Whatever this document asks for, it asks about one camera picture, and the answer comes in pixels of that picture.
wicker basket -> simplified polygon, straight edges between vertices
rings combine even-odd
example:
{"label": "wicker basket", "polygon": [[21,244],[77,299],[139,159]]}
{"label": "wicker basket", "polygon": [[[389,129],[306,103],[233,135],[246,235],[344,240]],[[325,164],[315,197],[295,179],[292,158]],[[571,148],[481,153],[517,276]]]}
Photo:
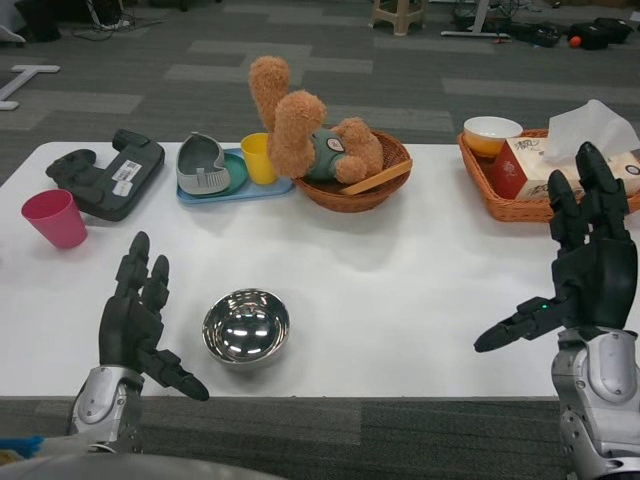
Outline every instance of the wicker basket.
{"label": "wicker basket", "polygon": [[[392,167],[398,163],[409,160],[409,152],[404,145],[391,135],[382,132],[373,132],[382,144],[384,152],[384,168]],[[371,210],[377,207],[387,198],[398,190],[409,178],[407,172],[388,182],[383,183],[371,190],[357,195],[342,195],[339,191],[344,185],[335,183],[316,183],[308,182],[305,179],[297,178],[293,182],[302,190],[311,200],[318,205],[333,210],[334,212],[356,213]]]}
{"label": "wicker basket", "polygon": [[[524,137],[546,137],[547,130],[526,130]],[[464,135],[458,135],[458,144],[462,150],[462,159],[467,167],[467,172],[478,186],[482,199],[484,200],[489,213],[501,222],[549,222],[553,216],[549,200],[509,200],[500,197],[494,190],[486,172],[490,166],[478,161],[469,146],[464,141]],[[640,195],[629,197],[629,207],[632,212],[640,209]]]}

pink cup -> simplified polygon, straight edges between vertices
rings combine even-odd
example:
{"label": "pink cup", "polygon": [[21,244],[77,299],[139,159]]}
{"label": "pink cup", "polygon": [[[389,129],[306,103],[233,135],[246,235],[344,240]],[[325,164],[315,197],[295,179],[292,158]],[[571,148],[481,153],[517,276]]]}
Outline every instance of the pink cup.
{"label": "pink cup", "polygon": [[58,248],[73,248],[87,238],[78,206],[66,190],[47,190],[22,206],[22,216]]}

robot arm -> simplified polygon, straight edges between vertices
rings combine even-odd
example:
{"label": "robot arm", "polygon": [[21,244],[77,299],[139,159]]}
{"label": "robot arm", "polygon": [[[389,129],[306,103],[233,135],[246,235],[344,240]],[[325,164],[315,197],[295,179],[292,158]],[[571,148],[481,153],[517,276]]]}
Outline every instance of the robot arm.
{"label": "robot arm", "polygon": [[156,350],[163,330],[160,310],[169,296],[169,262],[158,257],[147,278],[148,255],[149,238],[140,232],[122,259],[116,292],[105,306],[100,366],[90,371],[75,400],[69,436],[45,439],[39,455],[142,452],[142,373],[196,400],[209,398],[206,387],[182,369],[180,358],[169,350]]}
{"label": "robot arm", "polygon": [[475,348],[495,350],[564,326],[552,378],[565,452],[581,480],[631,478],[640,475],[640,371],[637,335],[624,330],[638,274],[636,247],[624,228],[629,206],[624,184],[593,145],[580,148],[576,163],[585,189],[579,205],[560,171],[549,178],[551,236],[560,243],[552,264],[556,296],[518,306]]}

stuffed toy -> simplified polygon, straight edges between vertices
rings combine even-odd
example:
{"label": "stuffed toy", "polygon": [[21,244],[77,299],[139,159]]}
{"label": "stuffed toy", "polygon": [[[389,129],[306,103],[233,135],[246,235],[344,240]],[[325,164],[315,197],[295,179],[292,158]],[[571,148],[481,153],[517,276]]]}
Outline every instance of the stuffed toy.
{"label": "stuffed toy", "polygon": [[250,86],[269,132],[269,158],[278,175],[311,181],[360,182],[382,171],[382,145],[360,118],[331,129],[324,103],[306,91],[289,93],[290,70],[277,57],[251,65]]}

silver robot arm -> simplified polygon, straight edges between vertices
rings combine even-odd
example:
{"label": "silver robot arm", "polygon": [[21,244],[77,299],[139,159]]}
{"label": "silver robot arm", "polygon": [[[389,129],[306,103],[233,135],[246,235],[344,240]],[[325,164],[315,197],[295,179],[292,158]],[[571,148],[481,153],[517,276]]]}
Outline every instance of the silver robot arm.
{"label": "silver robot arm", "polygon": [[139,373],[128,368],[92,369],[73,404],[69,435],[45,439],[38,455],[142,453],[143,382]]}
{"label": "silver robot arm", "polygon": [[552,377],[560,399],[560,433],[580,480],[640,472],[636,338],[604,328],[559,334]]}

